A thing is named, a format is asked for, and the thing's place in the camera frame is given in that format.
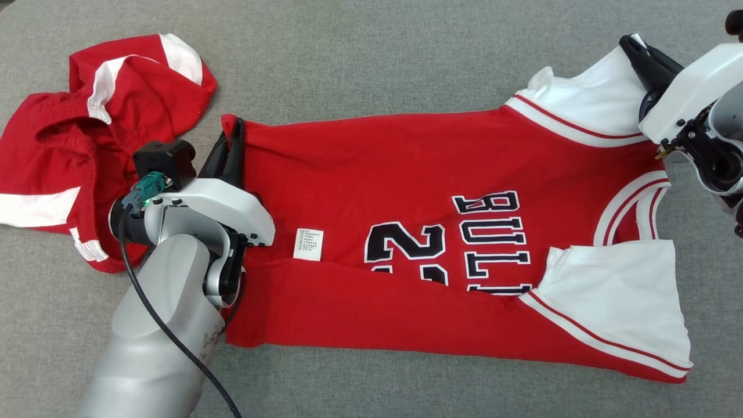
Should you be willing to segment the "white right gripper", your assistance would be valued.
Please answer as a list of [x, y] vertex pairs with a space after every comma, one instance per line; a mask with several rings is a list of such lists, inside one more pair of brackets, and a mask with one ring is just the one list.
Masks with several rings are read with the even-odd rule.
[[682, 129], [677, 122], [695, 119], [742, 80], [741, 43], [717, 45], [687, 68], [639, 35], [623, 35], [620, 47], [647, 92], [668, 87], [639, 123], [645, 137], [656, 145], [676, 138]]

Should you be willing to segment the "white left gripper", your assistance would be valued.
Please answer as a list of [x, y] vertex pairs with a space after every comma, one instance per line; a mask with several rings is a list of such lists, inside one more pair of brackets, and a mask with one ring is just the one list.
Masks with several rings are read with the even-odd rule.
[[177, 208], [185, 208], [248, 238], [256, 235], [257, 243], [273, 244], [276, 233], [273, 218], [255, 196], [240, 189], [244, 188], [244, 136], [244, 120], [238, 117], [232, 132], [232, 179], [228, 170], [230, 140], [221, 132], [199, 178], [191, 180], [181, 191], [157, 195], [163, 201], [161, 204], [148, 204], [145, 230], [152, 243], [159, 244], [170, 235], [164, 232], [165, 220], [174, 217]]

